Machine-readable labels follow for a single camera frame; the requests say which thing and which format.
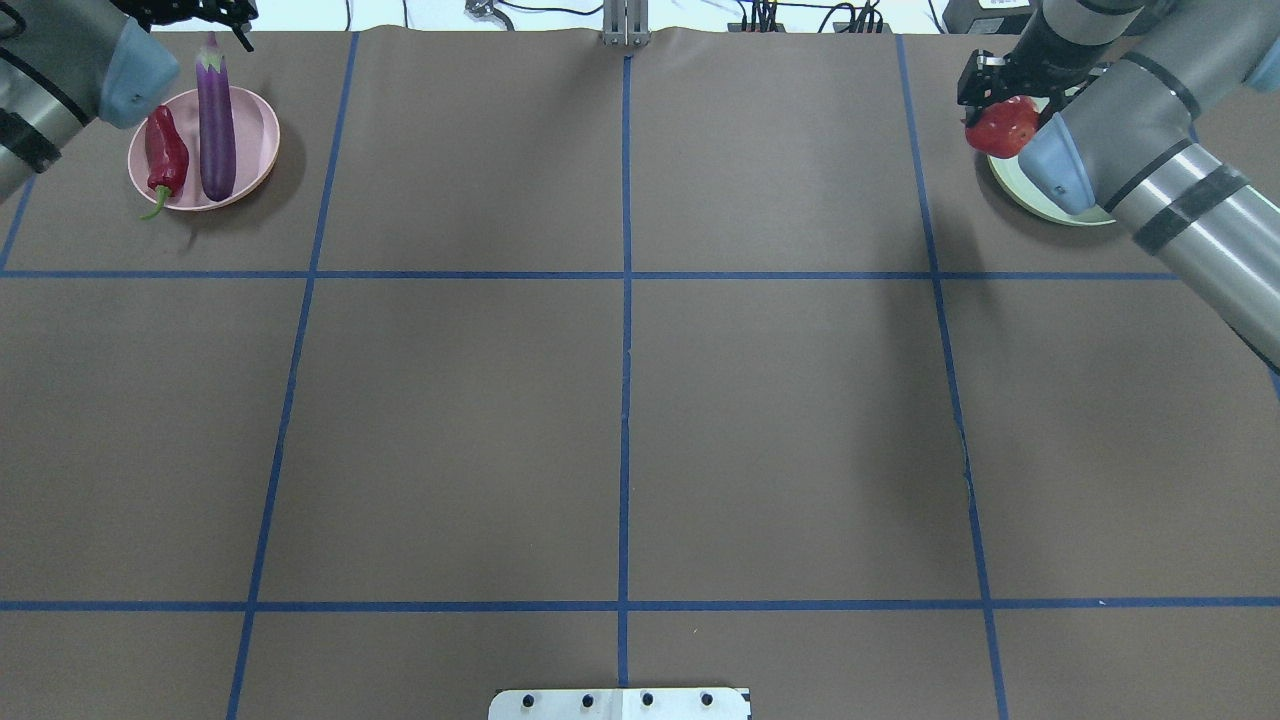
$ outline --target cable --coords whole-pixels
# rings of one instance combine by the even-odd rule
[[[929,17],[933,18],[933,27],[938,28],[938,33],[947,35],[947,29],[938,22],[938,10],[933,6],[933,0],[929,0]]]
[[[503,12],[502,12],[502,10],[499,10],[498,8],[494,8],[494,9],[493,9],[493,17],[498,18],[499,20],[502,20],[502,24],[503,24],[503,26],[504,26],[504,27],[506,27],[506,28],[507,28],[508,31],[515,31],[515,29],[516,29],[516,24],[511,22],[511,18],[509,18],[509,17],[507,17],[507,13],[503,13]]]
[[[507,0],[497,0],[497,1],[508,8],[515,8],[517,10],[526,10],[530,13],[568,13],[570,15],[581,15],[584,18],[594,15],[604,9],[604,5],[598,5],[594,10],[575,10],[573,8],[531,8],[529,5],[517,5],[515,3],[508,3]]]
[[[858,13],[858,18],[845,28],[845,32],[884,32],[884,15],[876,9],[877,5],[879,5],[879,0],[868,0],[864,3],[861,12]]]
[[[822,18],[822,23],[818,24],[818,32],[827,29],[827,20],[829,20],[831,15],[835,15],[836,10],[841,8],[849,9],[849,24],[854,24],[854,13],[856,12],[856,8],[854,8],[849,3],[840,3],[837,5],[833,5],[829,10],[827,10],[827,17]]]
[[[27,32],[27,20],[22,18],[22,13],[14,10],[8,3],[0,3],[0,13],[9,15],[9,19],[13,20],[13,28],[9,31],[9,35],[0,37],[0,40],[18,37]]]
[[[774,5],[781,5],[783,8],[812,8],[814,10],[829,10],[832,8],[831,5],[814,5],[812,3],[782,3],[782,1],[778,1],[778,3],[773,3],[773,4]]]
[[[778,4],[774,0],[751,0],[750,32],[778,32]]]

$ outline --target grid line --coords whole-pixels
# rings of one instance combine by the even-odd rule
[[[969,489],[969,532],[973,537],[973,556],[978,571],[978,591],[982,593],[982,615],[987,628],[987,655],[991,659],[991,676],[996,694],[996,712],[1000,720],[1009,720],[1009,703],[1005,697],[1005,674],[1000,661],[1000,638],[996,633],[996,612],[991,603],[991,583],[987,578],[987,555],[982,543],[982,523],[978,518],[978,495],[973,487],[973,462],[969,456],[969,438],[964,427],[964,407],[960,405],[960,384],[956,379],[955,356],[951,352],[951,331],[947,327],[946,299],[942,292],[942,272],[938,264],[938,249],[933,236],[933,218],[929,211],[929,196],[924,184],[924,165],[920,160],[920,138],[915,127],[915,105],[911,100],[911,79],[906,67],[906,44],[902,36],[897,41],[897,69],[902,77],[902,105],[906,111],[906,129],[911,141],[911,161],[915,165],[915,188],[920,201],[920,220],[924,227],[924,243],[929,255],[929,274],[933,282],[933,301],[938,315],[938,334],[942,340],[942,359],[947,373],[947,389],[951,395],[951,414],[956,432],[960,434],[960,452],[964,460],[964,480]]]
[[[347,51],[347,73],[343,78],[342,97],[338,101],[338,118],[334,122],[333,143],[329,149],[329,168],[325,172],[324,193],[320,197],[320,210],[316,218],[316,234],[311,243],[311,264],[307,270],[307,284],[302,292],[302,307],[298,311],[298,329],[293,338],[293,356],[289,360],[289,377],[284,387],[284,402],[280,409],[280,427],[275,436],[275,454],[271,459],[271,475],[266,484],[266,501],[262,505],[262,523],[257,534],[257,550],[253,553],[253,570],[250,575],[248,600],[244,607],[244,621],[241,628],[239,650],[236,653],[236,671],[232,675],[232,689],[227,700],[227,720],[236,720],[239,710],[241,689],[244,685],[244,669],[248,664],[248,650],[253,637],[253,618],[257,612],[257,594],[262,584],[262,565],[266,561],[266,543],[271,533],[271,516],[275,511],[275,492],[280,484],[280,468],[284,464],[284,441],[289,430],[293,413],[293,396],[298,384],[298,365],[302,361],[302,345],[306,341],[307,320],[311,313],[311,300],[315,296],[316,270],[320,265],[320,252],[324,246],[325,223],[329,215],[329,200],[333,193],[333,178],[338,170],[338,154],[342,150],[342,128],[347,119],[347,101],[351,97],[351,78],[356,69],[356,50],[360,47],[360,33],[352,33],[351,47]]]
[[[8,600],[0,612],[243,612],[246,602],[154,600]],[[550,601],[260,601],[256,614],[617,612],[612,600]],[[628,612],[920,612],[983,610],[982,598],[938,600],[631,600]],[[1142,610],[1280,607],[1280,596],[1007,597],[993,610]]]
[[[22,190],[22,199],[18,200],[18,209],[13,213],[13,222],[9,223],[9,233],[5,234],[4,247],[0,247],[0,272],[9,264],[9,254],[13,252],[13,243],[18,240],[18,228],[22,227],[22,217],[27,214],[27,202],[31,201],[31,191],[36,187],[36,176],[27,181]]]
[[[12,279],[308,279],[317,281],[622,281],[613,270],[0,270]],[[1172,273],[1107,272],[942,272],[945,281],[1176,281]],[[913,270],[637,270],[634,282],[654,281],[932,281],[933,274]]]
[[[622,58],[622,404],[618,457],[618,687],[630,683],[631,574],[631,55]]]

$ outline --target red chili pepper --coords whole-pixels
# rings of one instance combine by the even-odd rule
[[[142,215],[143,220],[150,220],[160,214],[170,197],[182,192],[182,186],[187,182],[191,154],[187,152],[187,143],[178,135],[178,128],[173,124],[173,113],[166,105],[160,105],[147,117],[145,132],[147,167],[151,168],[147,187],[156,191],[156,209]]]

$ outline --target tomato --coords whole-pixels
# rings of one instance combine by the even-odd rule
[[[978,124],[964,128],[964,138],[980,152],[1001,159],[1018,155],[1039,129],[1039,110],[1025,95],[1010,97],[983,110]]]

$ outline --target purple eggplant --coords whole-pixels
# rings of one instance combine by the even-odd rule
[[[236,126],[227,56],[214,33],[196,53],[196,95],[200,99],[200,182],[205,196],[219,202],[236,187]]]

